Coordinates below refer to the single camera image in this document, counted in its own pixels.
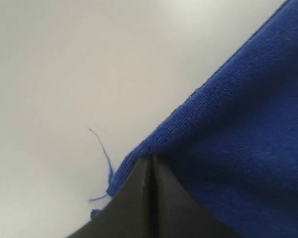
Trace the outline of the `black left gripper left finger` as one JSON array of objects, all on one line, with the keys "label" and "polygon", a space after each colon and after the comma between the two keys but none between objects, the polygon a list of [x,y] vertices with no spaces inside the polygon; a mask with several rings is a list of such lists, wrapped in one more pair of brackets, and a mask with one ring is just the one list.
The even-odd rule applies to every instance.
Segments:
[{"label": "black left gripper left finger", "polygon": [[139,159],[119,192],[71,238],[150,238],[149,159]]}]

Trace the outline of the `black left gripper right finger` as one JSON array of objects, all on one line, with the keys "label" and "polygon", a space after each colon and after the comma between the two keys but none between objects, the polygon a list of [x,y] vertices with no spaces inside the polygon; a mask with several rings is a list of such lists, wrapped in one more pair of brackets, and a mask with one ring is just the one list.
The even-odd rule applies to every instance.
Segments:
[{"label": "black left gripper right finger", "polygon": [[234,238],[236,231],[207,212],[184,189],[166,160],[151,158],[151,222],[154,238]]}]

